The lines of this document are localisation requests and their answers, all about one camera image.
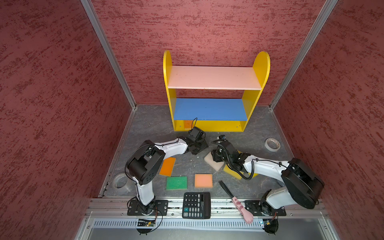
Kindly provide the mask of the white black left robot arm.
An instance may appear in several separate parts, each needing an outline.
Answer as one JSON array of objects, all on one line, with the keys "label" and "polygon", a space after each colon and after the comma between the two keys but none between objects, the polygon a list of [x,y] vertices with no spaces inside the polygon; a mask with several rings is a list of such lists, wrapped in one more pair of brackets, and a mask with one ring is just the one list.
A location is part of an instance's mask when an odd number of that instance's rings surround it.
[{"label": "white black left robot arm", "polygon": [[186,153],[198,154],[208,147],[205,137],[206,134],[203,133],[197,136],[178,137],[163,143],[146,140],[129,157],[126,170],[136,184],[137,198],[143,206],[150,206],[155,199],[152,181],[158,174],[163,161]]}]

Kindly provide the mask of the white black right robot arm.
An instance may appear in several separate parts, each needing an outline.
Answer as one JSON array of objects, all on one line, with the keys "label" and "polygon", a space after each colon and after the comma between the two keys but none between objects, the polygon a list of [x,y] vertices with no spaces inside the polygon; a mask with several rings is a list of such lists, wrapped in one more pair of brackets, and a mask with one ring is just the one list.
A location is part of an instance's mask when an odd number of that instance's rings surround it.
[{"label": "white black right robot arm", "polygon": [[226,139],[212,141],[217,148],[211,151],[213,161],[223,162],[244,180],[251,180],[255,174],[273,178],[284,185],[277,190],[268,190],[259,201],[264,215],[290,205],[314,209],[325,183],[302,160],[274,161],[239,152]]}]

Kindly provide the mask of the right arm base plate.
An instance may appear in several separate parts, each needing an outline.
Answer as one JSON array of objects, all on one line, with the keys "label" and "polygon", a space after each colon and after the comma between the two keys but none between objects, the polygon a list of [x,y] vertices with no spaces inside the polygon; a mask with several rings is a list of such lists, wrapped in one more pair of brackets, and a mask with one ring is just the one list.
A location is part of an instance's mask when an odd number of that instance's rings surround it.
[{"label": "right arm base plate", "polygon": [[287,215],[284,207],[273,209],[270,207],[264,208],[259,200],[245,200],[246,209],[251,212],[255,217],[285,217]]}]

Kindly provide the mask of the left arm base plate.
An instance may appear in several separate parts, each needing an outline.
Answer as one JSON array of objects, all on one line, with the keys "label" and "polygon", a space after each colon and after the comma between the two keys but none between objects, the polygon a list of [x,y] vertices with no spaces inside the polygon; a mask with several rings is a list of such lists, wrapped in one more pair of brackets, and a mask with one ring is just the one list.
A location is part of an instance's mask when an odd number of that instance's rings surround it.
[{"label": "left arm base plate", "polygon": [[153,200],[148,206],[143,205],[136,198],[127,203],[128,216],[166,216],[168,212],[167,200]]}]

